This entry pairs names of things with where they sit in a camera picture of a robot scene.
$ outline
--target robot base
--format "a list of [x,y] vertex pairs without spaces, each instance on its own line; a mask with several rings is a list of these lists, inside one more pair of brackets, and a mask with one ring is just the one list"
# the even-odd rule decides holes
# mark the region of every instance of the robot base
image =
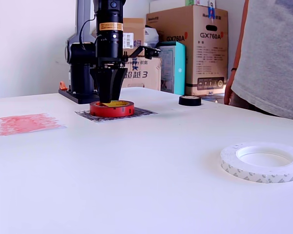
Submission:
[[72,100],[73,102],[77,104],[90,104],[95,101],[99,101],[100,98],[96,94],[92,95],[78,95],[78,94],[72,94],[68,91],[59,90],[59,94],[63,95],[64,97]]

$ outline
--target black cable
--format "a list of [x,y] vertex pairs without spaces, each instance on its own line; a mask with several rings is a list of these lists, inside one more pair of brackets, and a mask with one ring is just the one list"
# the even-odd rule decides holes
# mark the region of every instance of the black cable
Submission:
[[96,15],[94,15],[94,18],[93,18],[93,19],[89,19],[89,20],[87,20],[87,21],[83,24],[83,26],[82,26],[82,28],[81,28],[81,30],[80,30],[80,33],[79,33],[79,44],[82,45],[83,50],[86,50],[85,47],[84,47],[84,44],[83,44],[83,39],[82,39],[82,33],[83,33],[84,26],[86,25],[86,23],[88,23],[88,22],[90,22],[90,21],[94,21],[95,18],[96,18]]
[[94,46],[96,46],[96,44],[97,44],[97,40],[98,40],[99,37],[102,37],[102,35],[97,35],[97,38],[96,38],[96,40],[94,41]]

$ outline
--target table surface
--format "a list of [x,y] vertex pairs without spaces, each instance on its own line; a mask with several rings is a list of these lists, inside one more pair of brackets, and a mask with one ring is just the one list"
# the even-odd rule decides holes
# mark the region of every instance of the table surface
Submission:
[[293,121],[128,88],[159,114],[94,123],[59,94],[0,99],[0,117],[49,113],[66,129],[0,137],[0,234],[293,234],[293,182],[219,165],[239,142],[293,146]]

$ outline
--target person's arm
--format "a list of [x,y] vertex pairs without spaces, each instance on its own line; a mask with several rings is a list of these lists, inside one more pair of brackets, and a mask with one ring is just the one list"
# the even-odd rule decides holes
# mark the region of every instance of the person's arm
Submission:
[[[233,68],[237,69],[239,66],[240,58],[241,58],[241,50],[242,50],[242,41],[244,36],[244,29],[245,29],[245,22],[248,15],[248,8],[249,8],[249,0],[245,0],[244,9],[243,9],[243,16],[242,16],[242,23],[241,23],[241,32],[240,32],[240,38],[238,42],[238,47],[235,53],[235,60],[233,64]],[[225,104],[230,104],[230,98],[232,95],[232,84],[234,81],[236,70],[233,70],[230,76],[230,79],[227,83],[226,92],[225,92]]]

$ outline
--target black tape roll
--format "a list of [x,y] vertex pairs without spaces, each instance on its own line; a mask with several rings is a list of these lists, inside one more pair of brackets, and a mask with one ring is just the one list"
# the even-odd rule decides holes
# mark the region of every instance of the black tape roll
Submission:
[[183,106],[201,106],[202,99],[195,96],[182,96],[179,98],[179,105]]

